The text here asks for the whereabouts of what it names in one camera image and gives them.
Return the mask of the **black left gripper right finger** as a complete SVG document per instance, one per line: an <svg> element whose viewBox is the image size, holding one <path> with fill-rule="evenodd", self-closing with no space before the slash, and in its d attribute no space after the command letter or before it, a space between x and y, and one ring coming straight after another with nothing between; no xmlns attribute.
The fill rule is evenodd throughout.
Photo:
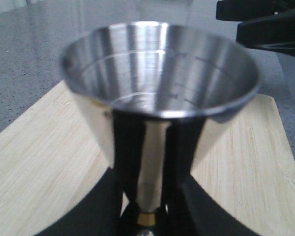
<svg viewBox="0 0 295 236"><path fill-rule="evenodd" d="M225 211L188 174L183 183L166 174L167 236L257 236Z"/></svg>

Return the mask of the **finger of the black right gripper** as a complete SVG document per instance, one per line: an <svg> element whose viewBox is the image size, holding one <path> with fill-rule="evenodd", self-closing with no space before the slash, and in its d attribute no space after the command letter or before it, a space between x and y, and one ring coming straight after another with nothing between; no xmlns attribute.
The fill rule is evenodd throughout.
<svg viewBox="0 0 295 236"><path fill-rule="evenodd" d="M216 3L216 19L247 21L293 8L295 8L295 0L219 0Z"/></svg>
<svg viewBox="0 0 295 236"><path fill-rule="evenodd" d="M238 24L236 41L250 49L295 57L295 8Z"/></svg>

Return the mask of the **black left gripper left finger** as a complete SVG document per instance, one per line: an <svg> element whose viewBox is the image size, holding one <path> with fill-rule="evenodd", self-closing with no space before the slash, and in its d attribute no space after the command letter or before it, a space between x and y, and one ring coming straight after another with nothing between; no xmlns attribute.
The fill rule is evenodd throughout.
<svg viewBox="0 0 295 236"><path fill-rule="evenodd" d="M123 191L108 168L91 191L42 236L116 236Z"/></svg>

